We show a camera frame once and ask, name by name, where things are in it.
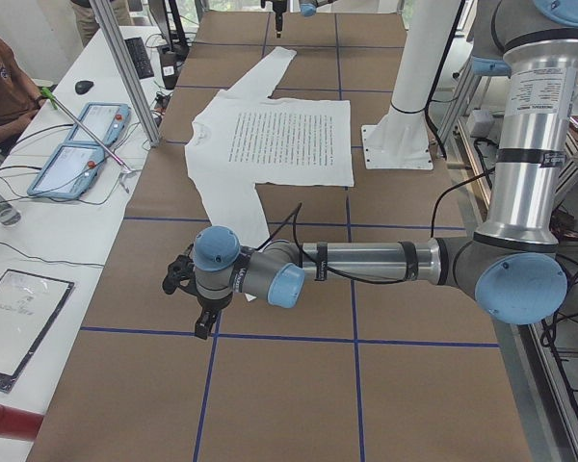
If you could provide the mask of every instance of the keyboard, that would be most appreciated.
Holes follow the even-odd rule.
[[[131,60],[133,60],[137,76],[140,80],[152,77],[154,71],[152,70],[150,58],[147,56],[147,52],[145,51],[144,40],[141,37],[133,37],[125,38],[124,42],[126,43],[128,54],[131,55]]]

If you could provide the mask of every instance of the computer mouse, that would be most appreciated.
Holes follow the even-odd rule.
[[[80,80],[75,84],[75,92],[77,94],[85,94],[94,86],[94,82],[90,80]]]

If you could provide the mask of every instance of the blue tape line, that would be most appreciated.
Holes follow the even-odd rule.
[[[125,216],[124,219],[131,221],[182,221],[193,223],[209,223],[208,218],[171,218],[171,217],[140,217],[140,216]],[[268,221],[268,224],[279,225],[281,221]],[[347,223],[318,223],[311,221],[302,221],[297,223],[298,226],[318,226],[318,227],[345,227]],[[415,230],[430,230],[428,224],[365,224],[365,223],[351,223],[352,228],[375,228],[375,229],[415,229]],[[434,228],[438,231],[466,231],[461,226],[436,226]]]
[[[362,380],[359,366],[359,340],[357,339],[357,303],[355,301],[355,282],[351,281],[351,305],[354,312],[354,358],[355,358],[355,392],[357,401],[357,431],[359,436],[359,460],[365,462],[364,413],[362,408]]]
[[[82,326],[79,330],[88,332],[106,332],[115,334],[144,334],[144,335],[173,335],[179,337],[195,337],[194,332],[180,330],[153,330],[153,329],[124,329],[116,327]],[[270,340],[270,341],[295,341],[295,342],[316,342],[329,344],[365,344],[365,345],[399,345],[407,347],[472,347],[472,348],[498,348],[498,344],[479,342],[427,342],[417,340],[382,340],[382,339],[343,339],[340,337],[304,337],[287,335],[265,335],[265,334],[234,334],[214,333],[211,337],[221,337],[227,339],[243,340]]]
[[[230,87],[221,85],[176,85],[177,89],[192,89],[192,90],[228,90]],[[338,91],[338,89],[299,89],[293,87],[276,87],[275,90],[285,90],[285,91]],[[348,93],[384,93],[392,94],[392,90],[347,90],[343,89]]]
[[[201,401],[201,413],[199,414],[199,425],[197,427],[197,438],[195,439],[195,449],[193,450],[193,462],[199,458],[199,449],[201,447],[201,438],[203,436],[203,425],[205,423],[205,411],[207,410],[208,397],[210,396],[210,384],[212,382],[212,370],[214,368],[214,358],[216,357],[216,346],[219,341],[219,332],[221,330],[221,317],[219,314],[216,321],[216,332],[212,341],[212,351],[210,352],[210,362],[208,363],[208,374],[205,378],[205,389],[203,391],[203,400]]]
[[[336,34],[336,67],[338,68],[338,99],[343,99],[343,84],[340,78],[340,46],[338,39],[338,16],[334,14],[334,33]]]
[[[326,337],[300,337],[300,336],[284,336],[284,335],[258,335],[258,334],[232,334],[229,332],[219,334],[220,337],[227,339],[242,339],[242,340],[273,340],[273,341],[292,341],[292,342],[314,342],[322,344],[352,344],[351,339],[341,338],[326,338]]]
[[[209,45],[209,46],[261,46],[261,43],[212,43],[210,41],[195,41],[193,45]],[[337,45],[304,45],[303,43],[283,43],[280,46],[290,46],[292,48],[336,48]],[[341,48],[362,48],[373,50],[403,50],[404,46],[387,46],[387,45],[342,45]]]
[[[351,243],[353,236],[351,232],[351,201],[349,198],[349,189],[346,188],[345,213],[347,216],[347,241]],[[359,366],[359,331],[357,328],[357,302],[355,299],[355,282],[351,281],[351,309],[354,328],[354,359],[355,359],[355,400],[357,404],[357,435],[359,439],[359,460],[366,461],[366,447],[364,444],[364,413],[362,409],[362,379],[361,369]]]
[[[209,223],[210,222],[210,220],[208,218],[169,218],[169,217],[131,216],[131,217],[124,217],[124,219],[128,219],[131,221],[185,221],[185,222],[192,222],[192,223]]]
[[[466,348],[498,348],[499,344],[478,342],[422,342],[414,340],[358,340],[365,345],[399,345],[405,347],[466,347]]]
[[[268,13],[268,20],[266,21],[266,32],[265,36],[263,36],[263,47],[261,48],[261,59],[266,55],[266,44],[268,43],[268,31],[270,30],[270,18],[272,17],[271,13]]]

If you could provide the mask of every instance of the blue joint cap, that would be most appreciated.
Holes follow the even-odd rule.
[[[578,27],[578,0],[533,0],[536,8],[559,24]]]
[[[240,241],[229,228],[210,226],[195,238],[193,261],[204,271],[220,271],[233,265],[240,254]]]
[[[304,17],[313,16],[317,12],[317,7],[309,3],[304,3],[300,5],[300,13]]]
[[[493,60],[490,58],[471,57],[471,70],[475,75],[486,77],[510,76],[512,68],[503,60]]]
[[[541,253],[516,253],[490,266],[475,288],[480,308],[499,321],[533,324],[552,315],[567,294],[559,264]]]
[[[305,273],[300,267],[288,263],[276,273],[268,290],[268,303],[283,308],[293,308],[304,284]]]

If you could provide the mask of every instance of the white pillar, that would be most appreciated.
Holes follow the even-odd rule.
[[[445,43],[464,0],[416,0],[392,104],[424,109]],[[362,127],[366,168],[432,169],[424,113],[391,105],[378,125]]]

